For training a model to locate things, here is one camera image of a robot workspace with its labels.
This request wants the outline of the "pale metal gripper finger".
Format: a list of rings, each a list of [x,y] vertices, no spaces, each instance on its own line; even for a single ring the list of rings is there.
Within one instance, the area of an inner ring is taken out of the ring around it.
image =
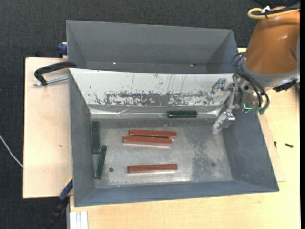
[[[221,112],[213,125],[213,134],[217,134],[222,129],[228,128],[235,121],[236,118],[233,115],[232,111]]]
[[[227,80],[225,78],[220,78],[212,86],[210,92],[207,93],[206,100],[208,104],[224,104],[232,93],[232,87],[226,86]]]

